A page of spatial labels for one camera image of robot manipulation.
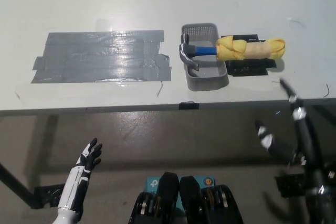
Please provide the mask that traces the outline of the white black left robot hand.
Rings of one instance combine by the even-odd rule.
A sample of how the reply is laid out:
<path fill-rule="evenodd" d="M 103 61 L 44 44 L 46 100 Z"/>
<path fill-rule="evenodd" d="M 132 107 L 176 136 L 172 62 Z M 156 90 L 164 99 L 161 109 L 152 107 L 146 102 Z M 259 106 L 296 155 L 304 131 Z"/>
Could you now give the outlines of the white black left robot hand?
<path fill-rule="evenodd" d="M 75 166 L 70 170 L 58 208 L 83 211 L 83 202 L 89 186 L 89 180 L 94 168 L 101 162 L 102 144 L 94 138 L 81 152 Z"/>

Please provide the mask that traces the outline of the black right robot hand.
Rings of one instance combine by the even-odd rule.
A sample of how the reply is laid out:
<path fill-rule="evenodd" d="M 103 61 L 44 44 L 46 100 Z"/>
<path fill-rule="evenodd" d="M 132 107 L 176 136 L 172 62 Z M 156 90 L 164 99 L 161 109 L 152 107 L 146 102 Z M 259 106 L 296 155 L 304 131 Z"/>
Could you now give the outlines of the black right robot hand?
<path fill-rule="evenodd" d="M 300 163 L 304 166 L 306 190 L 308 195 L 323 195 L 332 192 L 328 183 L 328 175 L 324 166 L 321 147 L 303 100 L 284 79 L 279 80 L 280 86 L 287 94 L 291 117 L 294 122 L 297 149 L 275 137 L 262 121 L 255 121 L 255 128 L 260 143 L 272 156 L 288 165 Z"/>

